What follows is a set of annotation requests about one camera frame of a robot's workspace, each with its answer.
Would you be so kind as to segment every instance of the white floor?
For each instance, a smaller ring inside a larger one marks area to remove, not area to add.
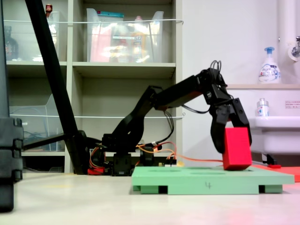
[[[283,194],[140,195],[130,177],[24,176],[0,225],[300,225],[300,183]]]

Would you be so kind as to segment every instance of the red mat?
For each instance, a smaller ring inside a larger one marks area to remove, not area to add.
[[[266,167],[264,165],[252,165],[257,168],[265,169],[265,170],[272,170],[280,173],[291,174],[295,176],[295,182],[300,182],[300,166],[295,167],[281,167],[280,169],[272,169]]]

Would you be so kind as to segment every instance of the black stand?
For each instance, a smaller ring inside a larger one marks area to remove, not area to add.
[[[11,211],[14,207],[13,184],[22,179],[21,150],[64,140],[74,172],[87,174],[89,148],[94,148],[100,142],[87,138],[83,131],[77,129],[42,1],[26,0],[26,5],[64,134],[23,146],[22,122],[9,117],[3,8],[0,0],[0,211]]]

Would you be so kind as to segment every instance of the green board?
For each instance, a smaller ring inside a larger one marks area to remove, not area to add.
[[[141,194],[227,195],[282,193],[283,184],[294,176],[249,167],[224,171],[218,167],[136,167],[132,174],[134,191]]]

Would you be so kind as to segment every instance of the clear plastic bin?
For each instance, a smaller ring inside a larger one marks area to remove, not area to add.
[[[60,12],[52,12],[49,28],[59,61],[67,60],[67,24]],[[7,60],[43,61],[32,24],[29,22],[4,22]]]
[[[11,117],[20,118],[22,120],[24,128],[24,144],[63,133],[53,95],[50,96],[46,105],[10,106],[9,111]],[[32,149],[32,151],[64,150],[64,141],[59,141]]]
[[[156,12],[152,20],[163,19]],[[162,62],[162,21],[100,23],[97,12],[87,9],[88,62]]]

